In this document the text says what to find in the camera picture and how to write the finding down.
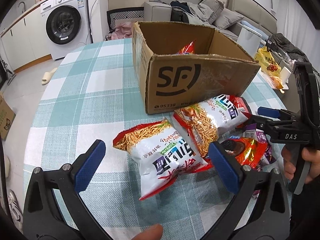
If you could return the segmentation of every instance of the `yellow plastic bag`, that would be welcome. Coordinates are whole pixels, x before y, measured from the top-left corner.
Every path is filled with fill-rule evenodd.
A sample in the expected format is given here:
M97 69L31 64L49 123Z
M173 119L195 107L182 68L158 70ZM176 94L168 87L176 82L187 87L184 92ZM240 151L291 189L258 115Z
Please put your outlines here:
M267 51L267 47L264 46L263 48L258 49L255 60L259 61L261 66L261 70L268 74L270 77L276 76L279 77L281 67L275 62L272 54Z

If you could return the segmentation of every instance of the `black and white patterned fabric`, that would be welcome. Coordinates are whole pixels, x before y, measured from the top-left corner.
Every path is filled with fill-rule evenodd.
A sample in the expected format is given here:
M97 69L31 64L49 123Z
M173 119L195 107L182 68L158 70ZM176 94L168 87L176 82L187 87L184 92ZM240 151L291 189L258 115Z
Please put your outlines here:
M143 7L128 7L107 11L110 30L116 28L116 20L143 18Z

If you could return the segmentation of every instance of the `pink cloth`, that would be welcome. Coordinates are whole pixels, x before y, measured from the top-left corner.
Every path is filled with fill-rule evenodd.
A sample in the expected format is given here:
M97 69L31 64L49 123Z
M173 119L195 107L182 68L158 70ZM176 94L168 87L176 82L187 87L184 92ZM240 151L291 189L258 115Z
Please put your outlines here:
M108 40L125 39L132 37L132 22L125 22L116 25L116 29L113 33L108 34Z

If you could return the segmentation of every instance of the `white curtain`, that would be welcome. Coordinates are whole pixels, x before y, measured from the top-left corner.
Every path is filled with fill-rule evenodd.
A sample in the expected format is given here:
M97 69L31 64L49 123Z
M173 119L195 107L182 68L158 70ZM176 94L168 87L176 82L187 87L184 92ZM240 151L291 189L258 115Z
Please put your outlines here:
M320 72L320 31L296 0L279 0L276 14L278 33L301 49L312 66Z

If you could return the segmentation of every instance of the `hand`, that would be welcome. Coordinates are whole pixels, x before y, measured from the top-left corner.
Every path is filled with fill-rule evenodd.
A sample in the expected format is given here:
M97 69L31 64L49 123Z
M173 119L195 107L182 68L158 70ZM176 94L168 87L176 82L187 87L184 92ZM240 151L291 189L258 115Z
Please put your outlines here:
M159 224L153 225L137 234L132 240L160 240L163 233L163 227Z
M291 153L286 147L283 147L281 155L283 157L284 175L287 179L293 179L293 174L296 167L290 162ZM311 167L305 183L309 183L320 174L320 151L311 148L302 150L302 158L305 161L311 162Z

